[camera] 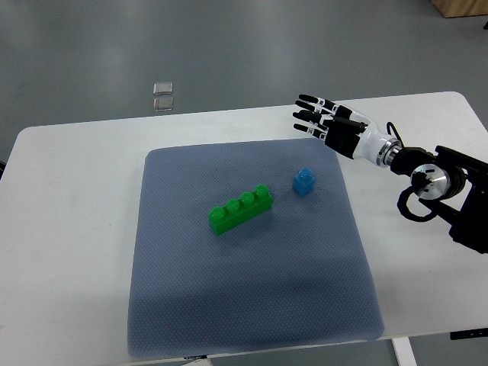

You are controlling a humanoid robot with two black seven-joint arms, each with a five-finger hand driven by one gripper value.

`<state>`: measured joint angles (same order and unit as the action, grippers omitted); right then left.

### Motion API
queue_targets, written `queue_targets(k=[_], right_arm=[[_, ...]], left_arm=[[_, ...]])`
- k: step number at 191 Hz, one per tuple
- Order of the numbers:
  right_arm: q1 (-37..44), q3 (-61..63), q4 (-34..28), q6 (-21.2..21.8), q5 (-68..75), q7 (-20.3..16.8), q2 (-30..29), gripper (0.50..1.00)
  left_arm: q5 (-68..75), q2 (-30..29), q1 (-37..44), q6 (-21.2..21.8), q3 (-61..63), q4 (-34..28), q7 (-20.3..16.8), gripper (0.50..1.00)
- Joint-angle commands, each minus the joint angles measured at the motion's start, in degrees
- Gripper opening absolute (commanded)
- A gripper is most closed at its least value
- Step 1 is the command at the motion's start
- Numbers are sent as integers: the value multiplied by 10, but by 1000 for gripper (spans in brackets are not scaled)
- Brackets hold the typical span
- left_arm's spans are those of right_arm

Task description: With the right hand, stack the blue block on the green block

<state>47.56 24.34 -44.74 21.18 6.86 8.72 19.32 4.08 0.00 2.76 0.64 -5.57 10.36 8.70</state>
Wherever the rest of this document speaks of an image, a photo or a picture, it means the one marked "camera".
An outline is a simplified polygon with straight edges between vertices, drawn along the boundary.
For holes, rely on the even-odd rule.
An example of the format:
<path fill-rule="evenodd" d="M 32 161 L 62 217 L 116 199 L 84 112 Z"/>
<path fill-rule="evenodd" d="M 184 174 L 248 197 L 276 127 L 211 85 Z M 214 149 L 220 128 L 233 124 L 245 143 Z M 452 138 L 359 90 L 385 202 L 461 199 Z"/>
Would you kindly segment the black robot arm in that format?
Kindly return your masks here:
<path fill-rule="evenodd" d="M 444 146 L 432 154 L 418 147 L 395 148 L 385 161 L 397 175 L 410 178 L 397 208 L 408 220 L 440 217 L 454 242 L 487 253 L 487 164 Z"/>

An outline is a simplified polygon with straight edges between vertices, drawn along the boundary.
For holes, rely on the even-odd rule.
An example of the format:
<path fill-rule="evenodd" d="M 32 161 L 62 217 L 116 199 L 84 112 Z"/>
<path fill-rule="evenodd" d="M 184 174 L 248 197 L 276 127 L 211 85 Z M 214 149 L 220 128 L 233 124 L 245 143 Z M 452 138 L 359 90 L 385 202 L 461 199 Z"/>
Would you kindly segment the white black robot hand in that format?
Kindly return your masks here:
<path fill-rule="evenodd" d="M 325 98 L 300 95 L 300 108 L 293 113 L 299 121 L 294 129 L 321 140 L 327 147 L 349 159 L 366 159 L 385 167 L 400 151 L 400 139 L 382 133 L 369 117 Z"/>

